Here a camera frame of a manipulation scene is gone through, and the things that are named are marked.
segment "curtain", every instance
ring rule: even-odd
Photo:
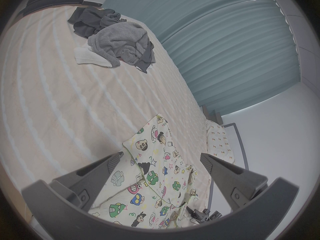
[[[293,35],[275,0],[106,0],[157,36],[199,106],[221,115],[300,81]]]

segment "green cartoon character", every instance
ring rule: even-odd
[[[119,213],[123,211],[123,209],[126,208],[126,205],[122,203],[116,203],[116,204],[111,204],[109,207],[109,215],[111,218],[115,218]]]
[[[180,183],[179,183],[178,181],[175,181],[175,182],[172,184],[172,187],[173,187],[174,190],[179,191],[181,185],[180,185]]]
[[[160,216],[165,216],[168,213],[169,208],[170,208],[169,206],[162,207],[160,211]]]
[[[153,170],[148,172],[146,179],[150,185],[155,185],[159,181],[158,174],[156,174]]]

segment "dark gray clothing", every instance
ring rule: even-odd
[[[78,7],[68,19],[76,34],[88,38],[111,24],[127,21],[112,9],[99,10],[93,6]]]
[[[88,45],[95,53],[110,61],[113,67],[120,66],[118,57],[129,65],[138,62],[145,72],[151,63],[156,62],[152,50],[154,46],[147,31],[134,22],[119,22],[105,27],[88,38]]]

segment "pile of clothes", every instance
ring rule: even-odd
[[[147,31],[137,23],[121,19],[121,14],[112,9],[78,7],[68,22],[73,24],[76,34],[88,39],[82,47],[74,49],[78,64],[111,68],[120,66],[121,58],[147,73],[150,65],[156,62],[154,45]]]

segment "gray sweater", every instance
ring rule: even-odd
[[[148,44],[150,47],[147,31],[134,22],[113,24],[88,38],[88,45],[92,50],[110,61],[113,67],[120,66],[117,57],[121,57],[129,65],[135,65]],[[155,62],[154,52],[151,50],[150,63]]]

